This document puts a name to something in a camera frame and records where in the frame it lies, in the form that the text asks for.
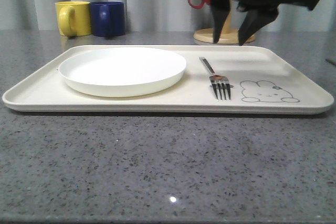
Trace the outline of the silver fork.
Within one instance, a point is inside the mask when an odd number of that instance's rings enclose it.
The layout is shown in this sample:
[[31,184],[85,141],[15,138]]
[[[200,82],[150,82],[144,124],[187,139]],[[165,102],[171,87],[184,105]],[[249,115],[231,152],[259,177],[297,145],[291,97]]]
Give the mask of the silver fork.
[[217,74],[205,57],[199,57],[199,60],[210,74],[209,80],[216,100],[230,101],[232,99],[232,95],[229,79],[226,76]]

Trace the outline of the silver spoon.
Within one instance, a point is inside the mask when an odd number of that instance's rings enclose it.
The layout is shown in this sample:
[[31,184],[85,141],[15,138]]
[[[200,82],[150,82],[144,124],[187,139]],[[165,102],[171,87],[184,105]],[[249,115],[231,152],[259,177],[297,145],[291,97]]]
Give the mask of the silver spoon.
[[336,61],[333,60],[333,59],[327,58],[327,59],[326,59],[326,62],[332,64],[333,66],[336,66]]

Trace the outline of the white round plate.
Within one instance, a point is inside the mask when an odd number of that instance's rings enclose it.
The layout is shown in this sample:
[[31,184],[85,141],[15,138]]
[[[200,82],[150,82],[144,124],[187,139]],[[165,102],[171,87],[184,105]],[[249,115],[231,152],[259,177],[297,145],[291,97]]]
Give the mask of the white round plate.
[[165,90],[182,78],[186,59],[168,50],[117,47],[80,53],[63,61],[66,84],[99,97],[135,97]]

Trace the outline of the wooden mug tree stand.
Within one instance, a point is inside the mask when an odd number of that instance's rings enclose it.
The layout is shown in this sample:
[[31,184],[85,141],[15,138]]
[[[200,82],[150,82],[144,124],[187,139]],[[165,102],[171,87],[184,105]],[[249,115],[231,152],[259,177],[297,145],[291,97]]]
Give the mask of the wooden mug tree stand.
[[[238,29],[231,28],[231,17],[231,13],[229,13],[222,27],[218,44],[238,44]],[[213,44],[213,28],[197,30],[193,37],[195,40]]]

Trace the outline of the beige rabbit serving tray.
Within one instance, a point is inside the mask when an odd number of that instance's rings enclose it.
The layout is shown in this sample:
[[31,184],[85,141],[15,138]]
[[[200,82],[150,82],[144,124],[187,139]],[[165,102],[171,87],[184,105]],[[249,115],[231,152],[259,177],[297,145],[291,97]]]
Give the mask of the beige rabbit serving tray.
[[[174,86],[132,98],[103,98],[68,87],[58,68],[66,59],[105,49],[85,45],[68,49],[3,94],[8,108],[24,112],[191,112],[252,114],[319,114],[333,96],[274,52],[255,46],[178,46],[165,50],[183,56],[186,73]],[[226,76],[232,99],[217,101],[205,57],[215,72]]]

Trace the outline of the grey curtain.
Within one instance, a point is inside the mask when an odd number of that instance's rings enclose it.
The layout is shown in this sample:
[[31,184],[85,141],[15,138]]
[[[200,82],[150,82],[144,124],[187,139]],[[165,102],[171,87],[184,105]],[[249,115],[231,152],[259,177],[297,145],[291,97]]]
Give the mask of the grey curtain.
[[[129,31],[195,31],[212,24],[207,6],[196,10],[187,0],[1,0],[1,29],[57,29],[55,4],[61,1],[121,1]],[[335,0],[320,0],[313,11],[281,5],[278,18],[264,31],[334,29]]]

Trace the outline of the navy blue mug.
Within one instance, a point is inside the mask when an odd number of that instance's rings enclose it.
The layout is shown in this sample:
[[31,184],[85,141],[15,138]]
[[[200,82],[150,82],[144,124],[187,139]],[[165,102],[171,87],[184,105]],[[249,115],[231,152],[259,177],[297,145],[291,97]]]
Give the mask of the navy blue mug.
[[90,2],[89,10],[94,36],[115,37],[125,34],[123,2]]

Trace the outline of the yellow mug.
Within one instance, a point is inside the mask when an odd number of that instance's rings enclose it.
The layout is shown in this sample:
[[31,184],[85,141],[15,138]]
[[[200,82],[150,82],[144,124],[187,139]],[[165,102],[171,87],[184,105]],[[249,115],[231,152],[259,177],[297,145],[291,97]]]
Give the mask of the yellow mug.
[[86,36],[91,34],[89,2],[56,2],[59,33],[62,36]]

